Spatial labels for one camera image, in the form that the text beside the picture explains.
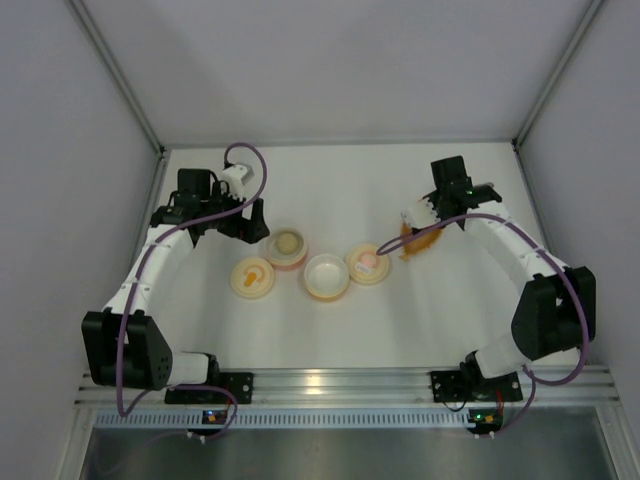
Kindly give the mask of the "white steamed bun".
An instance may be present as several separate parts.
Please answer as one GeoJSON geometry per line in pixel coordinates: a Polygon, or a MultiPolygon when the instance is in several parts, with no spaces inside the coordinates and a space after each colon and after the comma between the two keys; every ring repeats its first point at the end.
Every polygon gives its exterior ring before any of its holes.
{"type": "Polygon", "coordinates": [[[277,236],[275,247],[282,255],[293,255],[298,251],[299,243],[300,241],[295,233],[284,231],[277,236]]]}

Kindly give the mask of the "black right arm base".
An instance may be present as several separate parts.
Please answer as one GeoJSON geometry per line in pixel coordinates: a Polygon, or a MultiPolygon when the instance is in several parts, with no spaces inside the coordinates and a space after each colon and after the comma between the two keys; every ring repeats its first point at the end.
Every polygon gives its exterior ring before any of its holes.
{"type": "Polygon", "coordinates": [[[429,377],[435,403],[523,400],[518,374],[515,372],[492,379],[471,379],[460,370],[434,370],[429,373],[429,377]]]}

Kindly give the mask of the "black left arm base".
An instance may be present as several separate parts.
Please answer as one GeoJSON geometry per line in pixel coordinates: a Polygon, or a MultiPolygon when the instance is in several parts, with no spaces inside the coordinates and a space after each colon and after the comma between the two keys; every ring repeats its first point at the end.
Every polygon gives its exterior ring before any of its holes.
{"type": "Polygon", "coordinates": [[[212,385],[185,385],[168,389],[167,405],[239,405],[252,403],[254,374],[248,371],[222,371],[212,385]]]}

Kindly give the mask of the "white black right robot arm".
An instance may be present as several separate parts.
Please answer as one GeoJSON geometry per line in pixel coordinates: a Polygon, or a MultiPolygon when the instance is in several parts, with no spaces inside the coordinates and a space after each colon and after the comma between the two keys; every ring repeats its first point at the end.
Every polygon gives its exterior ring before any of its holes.
{"type": "Polygon", "coordinates": [[[518,225],[489,184],[476,185],[462,157],[431,164],[435,189],[427,198],[438,220],[456,223],[480,244],[515,285],[520,298],[506,333],[469,353],[461,370],[474,384],[489,383],[532,362],[579,349],[574,369],[557,380],[573,381],[582,371],[596,333],[596,279],[586,267],[572,268],[551,255],[518,225]]]}

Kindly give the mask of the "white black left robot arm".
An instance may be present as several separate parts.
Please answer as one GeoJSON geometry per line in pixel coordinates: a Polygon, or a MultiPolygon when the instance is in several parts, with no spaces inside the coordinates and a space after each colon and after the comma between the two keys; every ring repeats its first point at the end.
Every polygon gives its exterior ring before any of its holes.
{"type": "Polygon", "coordinates": [[[178,352],[156,318],[181,263],[209,230],[255,244],[267,237],[261,199],[248,205],[244,188],[251,166],[226,164],[220,173],[182,168],[177,187],[153,213],[140,255],[117,293],[85,315],[82,336],[93,382],[140,390],[180,384],[213,384],[219,367],[212,354],[178,352]],[[243,209],[249,207],[250,217],[243,209]]]}

